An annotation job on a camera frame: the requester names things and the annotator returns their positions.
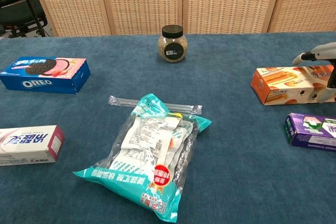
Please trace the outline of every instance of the table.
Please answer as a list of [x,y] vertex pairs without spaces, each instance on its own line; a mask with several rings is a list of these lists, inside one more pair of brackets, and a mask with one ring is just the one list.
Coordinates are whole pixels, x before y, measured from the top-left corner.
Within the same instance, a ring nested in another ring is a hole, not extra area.
[[[0,127],[57,124],[66,140],[53,164],[0,167],[1,223],[161,223],[72,171],[108,156],[131,108],[109,95],[202,104],[213,124],[197,138],[177,223],[335,223],[336,153],[289,146],[289,112],[336,116],[336,104],[263,106],[250,87],[258,67],[290,66],[336,33],[188,35],[187,59],[161,60],[158,36],[0,40],[0,69],[20,56],[87,58],[79,94],[9,91]],[[314,62],[327,64],[324,61]]]

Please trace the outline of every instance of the biscuit box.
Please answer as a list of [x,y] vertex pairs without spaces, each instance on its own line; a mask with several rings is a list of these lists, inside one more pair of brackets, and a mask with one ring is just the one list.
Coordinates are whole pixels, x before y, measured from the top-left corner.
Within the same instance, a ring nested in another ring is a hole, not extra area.
[[55,162],[63,142],[56,125],[0,129],[0,166]]
[[251,86],[264,105],[315,103],[332,70],[332,65],[257,68]]
[[289,113],[285,132],[292,146],[336,152],[336,118]]
[[0,72],[7,89],[77,94],[90,76],[86,59],[21,57]]

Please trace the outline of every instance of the red circular label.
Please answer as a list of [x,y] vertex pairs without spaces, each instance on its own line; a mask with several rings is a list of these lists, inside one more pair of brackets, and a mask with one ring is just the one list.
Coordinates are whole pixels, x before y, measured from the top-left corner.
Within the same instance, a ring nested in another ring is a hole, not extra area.
[[165,186],[169,183],[170,172],[164,165],[157,165],[154,169],[154,183],[158,186]]

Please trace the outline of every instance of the white robotic hand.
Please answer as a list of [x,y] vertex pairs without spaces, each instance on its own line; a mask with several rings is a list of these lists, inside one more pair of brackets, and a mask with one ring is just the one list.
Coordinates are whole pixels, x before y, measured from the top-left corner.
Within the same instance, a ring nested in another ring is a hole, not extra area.
[[292,64],[296,66],[304,60],[327,60],[334,66],[326,89],[317,97],[320,103],[328,101],[336,94],[336,42],[319,45],[309,52],[303,52],[294,59]]

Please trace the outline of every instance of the woven panel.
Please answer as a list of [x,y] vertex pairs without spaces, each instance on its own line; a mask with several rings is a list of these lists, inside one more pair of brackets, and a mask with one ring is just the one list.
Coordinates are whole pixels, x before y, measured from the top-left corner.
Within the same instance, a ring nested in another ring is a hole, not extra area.
[[330,31],[336,26],[336,0],[279,0],[269,31]]
[[106,0],[112,33],[158,34],[168,24],[178,24],[182,0]]
[[260,33],[270,0],[185,0],[188,33]]
[[43,2],[58,36],[110,34],[103,0],[43,0]]

